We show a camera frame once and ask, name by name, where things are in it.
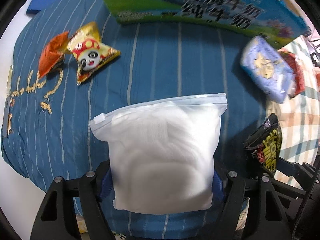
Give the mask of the blue striped bed cover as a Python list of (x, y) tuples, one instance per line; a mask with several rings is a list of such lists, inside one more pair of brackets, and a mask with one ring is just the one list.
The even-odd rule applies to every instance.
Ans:
[[(81, 85), (71, 55), (38, 80), (45, 44), (91, 21), (103, 42), (121, 56)], [(12, 132), (2, 141), (4, 161), (46, 191), (56, 176), (78, 178), (108, 158), (107, 143), (96, 139), (88, 125), (96, 115), (140, 102), (225, 93), (228, 107), (214, 157), (242, 172), (242, 143), (266, 115), (264, 93), (239, 64), (248, 41), (206, 25), (119, 25), (103, 0), (56, 0), (18, 32), (10, 90)]]

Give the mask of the open cardboard milk box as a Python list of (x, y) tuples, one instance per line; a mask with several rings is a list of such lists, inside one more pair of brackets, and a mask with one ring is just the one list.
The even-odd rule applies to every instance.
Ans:
[(281, 48), (309, 28), (283, 0), (103, 0), (121, 24), (185, 22), (262, 36)]

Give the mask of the plaid checked bed cover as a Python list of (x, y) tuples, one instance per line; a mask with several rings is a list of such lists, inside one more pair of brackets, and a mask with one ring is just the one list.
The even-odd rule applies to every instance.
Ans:
[(267, 100), (266, 111), (278, 117), (283, 135), (280, 157), (289, 162), (313, 164), (319, 142), (319, 92), (313, 63), (304, 36), (287, 44), (285, 49), (298, 57), (305, 90), (294, 98), (286, 97), (281, 104)]

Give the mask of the white zip bag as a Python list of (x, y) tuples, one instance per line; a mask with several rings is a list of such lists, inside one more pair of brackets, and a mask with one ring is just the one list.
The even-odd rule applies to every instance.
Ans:
[(108, 143), (114, 208), (164, 215), (206, 210), (224, 93), (149, 101), (102, 113), (89, 126)]

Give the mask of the yellow panda snack packet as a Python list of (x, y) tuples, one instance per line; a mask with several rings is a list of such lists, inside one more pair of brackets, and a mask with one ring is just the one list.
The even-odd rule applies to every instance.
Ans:
[(79, 28), (68, 41), (66, 49), (78, 64), (77, 85), (87, 81), (97, 70), (121, 55), (121, 51), (101, 41), (95, 22), (89, 22)]

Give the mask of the black shoe shine wipes pack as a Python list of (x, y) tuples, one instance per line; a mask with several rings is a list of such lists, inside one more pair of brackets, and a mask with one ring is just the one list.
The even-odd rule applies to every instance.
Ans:
[(278, 117), (271, 113), (265, 121), (244, 141), (244, 151), (250, 161), (263, 172), (275, 175), (283, 136)]

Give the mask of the light blue tissue pack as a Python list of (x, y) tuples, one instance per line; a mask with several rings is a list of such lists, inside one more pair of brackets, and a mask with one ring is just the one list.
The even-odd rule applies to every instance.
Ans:
[(293, 88), (292, 68), (261, 36), (253, 37), (245, 46), (240, 66), (272, 101), (283, 103)]

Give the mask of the orange snack packet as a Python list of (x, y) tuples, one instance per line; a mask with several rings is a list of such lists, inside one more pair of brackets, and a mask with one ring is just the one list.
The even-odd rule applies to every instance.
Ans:
[(54, 36), (43, 48), (38, 65), (39, 79), (45, 77), (55, 67), (63, 63), (67, 44), (69, 42), (69, 31)]

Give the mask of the red snack packet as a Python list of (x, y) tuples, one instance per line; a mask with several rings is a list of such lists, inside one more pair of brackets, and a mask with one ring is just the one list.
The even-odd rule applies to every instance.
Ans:
[(278, 53), (284, 59), (284, 61), (290, 66), (293, 71), (293, 82), (290, 86), (288, 95), (290, 98), (294, 98), (298, 94), (301, 94), (305, 91), (305, 81), (303, 75), (302, 63), (300, 62), (299, 57), (288, 51), (285, 48), (281, 48), (278, 50)]

